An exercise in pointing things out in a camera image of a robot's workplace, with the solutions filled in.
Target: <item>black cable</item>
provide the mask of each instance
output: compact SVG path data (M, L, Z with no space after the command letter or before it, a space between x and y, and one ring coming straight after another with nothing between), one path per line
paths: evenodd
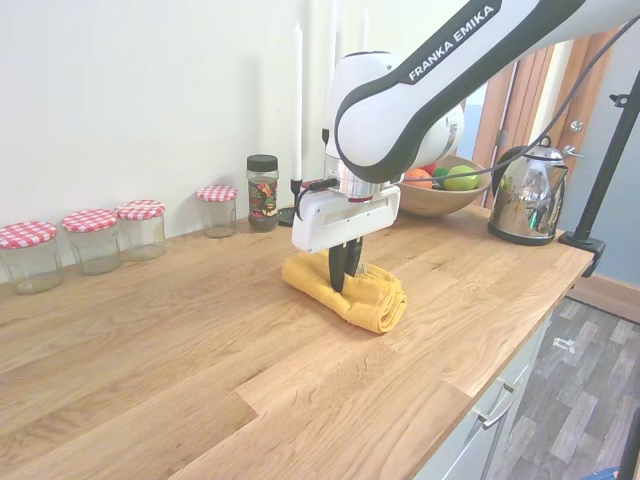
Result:
M340 182L338 182L337 178L325 178L324 180L318 180L317 182L310 183L307 188L305 188L300 195L298 196L298 201L296 202L296 216L302 221L302 217L300 216L300 203L302 202L302 197L304 197L307 192L318 192L320 190L326 190L327 188L337 187Z
M589 72L591 71L591 69L595 66L596 63L598 63L598 60L600 60L602 58L602 56L607 52L607 50L609 50L619 39L620 37L622 37L625 33L627 33L627 31L633 27L638 20L640 20L640 17L636 17L633 20L629 21L628 23L625 24L624 27L622 27L620 29L620 31L618 33L616 33L611 40L609 40L601 49L600 51L598 51L598 53L596 53L594 55L594 57L591 59L591 61L587 64L587 66L585 67L585 69L582 71L582 73L580 73L580 76L578 77L578 80L576 80L576 83L574 84L573 88L571 89L571 91L569 91L569 94L567 95L567 98L565 99L565 101L562 103L562 105L560 106L560 109L556 112L556 114L553 116L553 118L551 119L551 121L549 122L549 124L546 126L546 128L542 131L542 133L538 136L538 138L536 138L527 148L525 148L522 153L520 153L520 155L507 160L506 162L502 162L498 165L495 165L491 168L485 168L483 170L477 170L475 172L469 172L469 173L458 173L456 175L446 175L443 177L430 177L430 178L416 178L416 179L411 179L411 182L437 182L437 181L443 181L443 180L447 180L449 178L460 178L460 177L472 177L474 175L483 175L485 173L492 173L495 172L496 170L499 170L501 168L506 168L509 165L511 165L513 162L515 162L516 160L518 160L520 157L526 155L527 153L529 153L531 150L533 150L543 139L544 137L546 137L549 132L551 131L551 129L553 128L553 126L556 124L556 122L558 120L560 120L560 117L562 116L562 114L564 113L564 111L567 109L567 107L569 106L569 104L571 103L571 100L573 100L573 97L575 97L576 93L578 93L578 90L580 89L580 87L582 86L582 83L584 82L584 80L587 78L587 75L589 74Z

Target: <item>drawer handle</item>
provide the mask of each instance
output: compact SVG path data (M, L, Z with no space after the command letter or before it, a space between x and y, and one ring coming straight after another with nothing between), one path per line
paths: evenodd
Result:
M515 402L516 400L516 396L514 395L516 388L513 385L511 385L510 383L504 382L502 385L502 388L504 388L507 392L509 392L509 396L510 396L505 406L502 407L500 411L495 412L493 416L485 415L484 413L478 414L478 418L482 422L482 428L484 430L489 430L496 423L502 420L502 418L507 413L509 413L509 410L511 410L511 407L513 406L513 402Z

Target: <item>orange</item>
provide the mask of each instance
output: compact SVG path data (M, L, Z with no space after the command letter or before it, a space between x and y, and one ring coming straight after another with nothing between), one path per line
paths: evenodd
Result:
M404 174L404 181L402 183L406 185L411 185L412 187L420 187L420 188L433 188L433 182L412 182L411 180L415 180L418 178L431 178L424 170L419 168L414 168L413 170L409 170Z

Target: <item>candle holder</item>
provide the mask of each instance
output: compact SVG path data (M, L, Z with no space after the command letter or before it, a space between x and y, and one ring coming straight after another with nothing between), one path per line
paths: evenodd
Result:
M291 193L293 193L293 207L281 208L278 210L278 225L283 227L293 227L293 219L298 206L298 196L302 188L302 180L291 180Z

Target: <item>fruit bowl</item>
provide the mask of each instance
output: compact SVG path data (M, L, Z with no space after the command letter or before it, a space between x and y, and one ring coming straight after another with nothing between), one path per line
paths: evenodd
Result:
M475 170L482 170L482 167L477 163L455 155L449 155L437 161L436 165L447 169L457 165L467 165ZM399 183L398 186L402 192L400 210L420 217L441 217L462 210L472 204L476 198L481 197L491 186L491 174L483 173L478 180L478 187L475 190L464 192L432 190L404 183Z

